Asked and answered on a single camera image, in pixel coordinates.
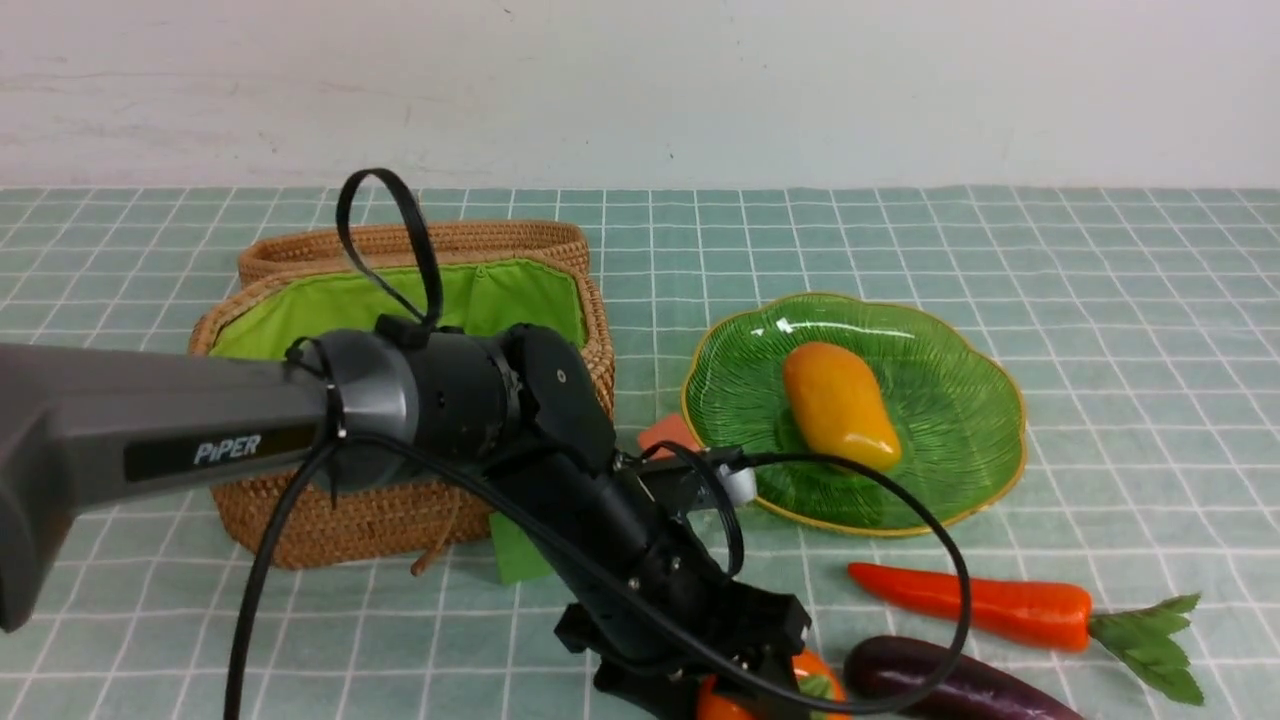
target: carrot leaves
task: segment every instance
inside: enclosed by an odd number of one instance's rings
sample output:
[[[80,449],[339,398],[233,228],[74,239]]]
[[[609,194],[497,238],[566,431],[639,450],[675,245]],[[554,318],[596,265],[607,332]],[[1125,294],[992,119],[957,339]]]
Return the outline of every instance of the carrot leaves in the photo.
[[[1142,610],[1094,615],[1089,635],[1152,689],[1174,702],[1203,706],[1190,660],[1171,637],[1190,626],[1187,614],[1198,602],[1199,593],[1184,594]]]
[[[836,700],[835,687],[831,683],[831,678],[826,675],[804,675],[796,678],[799,680],[800,692],[809,697],[820,697],[823,700]],[[826,720],[827,714],[819,712],[817,710],[809,712],[810,720]]]

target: toy mango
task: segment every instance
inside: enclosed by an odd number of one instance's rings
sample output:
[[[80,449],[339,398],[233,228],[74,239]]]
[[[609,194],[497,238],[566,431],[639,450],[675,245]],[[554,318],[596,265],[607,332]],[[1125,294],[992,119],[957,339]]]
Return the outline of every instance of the toy mango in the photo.
[[[782,382],[809,450],[881,473],[902,460],[902,445],[876,374],[854,352],[827,342],[806,342],[787,355]]]

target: orange carrot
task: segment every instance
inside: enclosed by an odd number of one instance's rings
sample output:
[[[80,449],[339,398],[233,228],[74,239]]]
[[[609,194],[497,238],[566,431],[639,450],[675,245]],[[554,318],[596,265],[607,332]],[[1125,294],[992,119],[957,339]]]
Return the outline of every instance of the orange carrot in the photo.
[[[849,575],[873,596],[920,615],[960,619],[955,575],[851,562]],[[1138,678],[1176,702],[1202,705],[1187,653],[1170,635],[1185,629],[1199,594],[1179,596],[1142,610],[1094,614],[1088,591],[1068,583],[970,578],[973,626],[1002,638],[1062,652],[1084,652],[1098,641]]]
[[[960,580],[955,575],[849,565],[849,575],[881,600],[943,620],[960,619]],[[972,579],[973,626],[1011,641],[1064,652],[1089,647],[1093,598],[1066,583],[1023,583]]]

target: black cable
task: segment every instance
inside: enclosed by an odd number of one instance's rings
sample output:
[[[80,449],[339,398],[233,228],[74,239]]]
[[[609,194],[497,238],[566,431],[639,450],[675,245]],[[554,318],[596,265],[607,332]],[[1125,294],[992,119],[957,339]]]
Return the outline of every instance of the black cable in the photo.
[[[938,542],[942,547],[947,550],[947,555],[951,556],[951,562],[955,564],[956,580],[960,583],[960,618],[956,621],[956,633],[951,641],[951,646],[947,648],[947,659],[938,666],[937,670],[931,673],[924,680],[920,682],[919,688],[925,688],[927,692],[920,696],[919,700],[924,700],[933,688],[941,685],[952,670],[960,664],[961,653],[964,652],[964,643],[969,638],[969,626],[973,623],[973,587],[969,578],[969,566],[964,561],[964,556],[960,553],[960,548],[956,546],[955,539],[951,538],[951,533],[942,527],[942,523],[929,512],[929,509],[924,506],[923,502],[916,500],[910,492],[902,486],[897,484],[890,479],[883,473],[873,470],[861,462],[855,462],[852,460],[840,457],[837,455],[823,455],[820,452],[756,452],[746,456],[746,462],[751,468],[763,468],[765,465],[780,465],[782,462],[826,462],[828,465],[836,465],[846,470],[852,470],[859,475],[868,478],[888,492],[893,493],[895,497],[906,503],[924,524],[933,530],[933,534],[938,536]],[[909,707],[915,705],[914,702],[904,705],[902,707]]]
[[[284,350],[284,361],[288,365],[305,370],[312,378],[316,378],[323,383],[328,383],[330,382],[332,374],[325,368],[316,368],[302,360],[302,346],[314,342],[315,338],[307,336],[294,338],[293,342],[289,343],[289,347]]]
[[[253,553],[253,566],[250,568],[248,580],[244,583],[244,594],[241,597],[239,615],[236,618],[236,637],[232,641],[232,656],[227,667],[227,694],[223,701],[223,717],[225,720],[239,720],[241,697],[244,693],[244,666],[248,661],[250,639],[253,635],[253,621],[257,619],[257,605],[262,600],[262,587],[266,585],[266,573],[271,569],[271,556],[275,555],[275,546],[280,542],[284,525],[293,512],[302,492],[311,483],[311,477],[324,465],[324,462],[337,450],[334,441],[324,442],[315,447],[302,466],[293,474],[289,483],[275,501],[271,518],[262,530],[262,541]]]
[[[672,442],[669,439],[660,439],[650,445],[644,452],[640,454],[640,460],[648,460],[654,452],[659,450],[667,450],[680,460],[689,465],[689,468],[695,471],[703,482],[703,487],[716,498],[716,510],[721,516],[721,525],[724,527],[724,543],[728,546],[728,570],[726,574],[730,578],[736,577],[742,571],[742,564],[746,560],[746,550],[742,542],[742,525],[737,521],[737,511],[733,509],[733,498],[728,496],[728,491],[724,489],[724,483],[721,482],[719,474],[716,469],[707,462],[707,459],[701,455],[689,450],[687,447],[680,445],[678,442]]]
[[[381,275],[369,269],[364,259],[361,259],[360,251],[356,250],[355,242],[351,240],[351,205],[356,200],[356,191],[360,188],[360,183],[369,176],[376,177],[387,186],[388,192],[390,192],[392,199],[396,201],[396,206],[399,209],[401,218],[404,220],[404,229],[408,232],[408,243],[413,249],[413,258],[417,260],[417,269],[422,275],[422,288],[426,291],[425,311],[420,311],[393,288],[390,283],[383,279]],[[342,192],[338,193],[335,215],[338,240],[342,242],[342,247],[352,264],[365,277],[403,305],[420,324],[435,328],[440,322],[440,314],[444,311],[444,288],[440,283],[440,266],[435,260],[435,251],[431,249],[431,236],[426,229],[426,220],[422,218],[422,211],[417,206],[417,197],[404,184],[404,181],[384,168],[369,168],[352,173],[347,178],[346,184],[342,186]]]
[[[525,529],[529,534],[545,542],[548,546],[554,548],[557,552],[563,553],[568,560],[571,560],[579,568],[590,573],[594,579],[609,589],[614,597],[622,600],[627,603],[631,610],[641,615],[645,620],[653,624],[653,626],[664,634],[673,643],[684,648],[691,656],[698,657],[708,665],[716,674],[732,680],[740,685],[751,688],[756,692],[771,694],[781,700],[796,703],[801,707],[808,707],[819,712],[836,714],[836,715],[852,715],[852,716],[867,716],[867,715],[881,715],[881,714],[893,714],[908,708],[925,697],[929,696],[945,679],[960,661],[960,652],[964,648],[964,643],[969,635],[969,623],[970,615],[973,612],[973,598],[969,587],[969,569],[965,565],[964,557],[960,555],[960,548],[956,547],[955,541],[947,533],[942,523],[933,516],[927,507],[924,507],[918,500],[911,497],[906,489],[901,486],[884,477],[876,470],[864,468],[856,462],[850,462],[842,457],[835,457],[828,455],[782,455],[782,454],[767,454],[756,455],[749,461],[749,466],[771,465],[774,462],[788,462],[788,461],[817,461],[817,462],[831,462],[842,468],[851,469],[858,473],[864,473],[873,482],[881,484],[895,496],[901,498],[908,506],[911,507],[920,519],[924,520],[929,529],[937,533],[938,539],[946,547],[947,553],[951,556],[951,561],[955,564],[956,575],[960,579],[960,621],[956,624],[955,639],[951,643],[947,660],[932,674],[929,678],[913,688],[911,691],[900,693],[895,697],[872,700],[872,701],[859,701],[859,702],[836,702],[826,698],[818,698],[806,696],[804,693],[792,691],[771,683],[758,675],[751,674],[744,669],[737,662],[724,657],[713,647],[704,643],[698,637],[690,634],[687,630],[676,624],[671,618],[663,614],[660,610],[645,601],[639,593],[630,591],[626,584],[620,579],[614,578],[609,571],[602,568],[598,562],[591,560],[586,553],[584,553],[573,543],[566,541],[554,530],[549,529],[536,518],[534,518],[529,511],[521,507],[518,503],[512,502],[500,492],[497,492],[492,484],[486,483],[483,478],[474,477],[468,473],[463,473],[452,468],[451,465],[439,461],[430,455],[406,445],[394,438],[383,437],[378,434],[351,434],[347,437],[348,442],[360,445],[374,445],[387,450],[398,452],[407,460],[411,460],[426,470],[439,475],[442,479],[451,480],[484,500],[490,507],[498,512],[504,514],[513,523]]]

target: green basket lining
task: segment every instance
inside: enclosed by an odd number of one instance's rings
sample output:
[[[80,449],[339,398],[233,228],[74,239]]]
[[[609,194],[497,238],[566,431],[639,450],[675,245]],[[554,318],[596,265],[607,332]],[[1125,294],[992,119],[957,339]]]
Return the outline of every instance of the green basket lining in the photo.
[[[388,284],[413,302],[426,305],[417,268],[381,269]],[[577,281],[535,260],[515,258],[493,263],[444,265],[444,314],[440,324],[467,334],[490,336],[518,323],[545,325],[575,347],[586,345],[586,323]],[[372,329],[381,314],[408,313],[383,288],[356,272],[298,278],[262,300],[219,333],[210,355],[279,360],[298,337],[339,328]]]

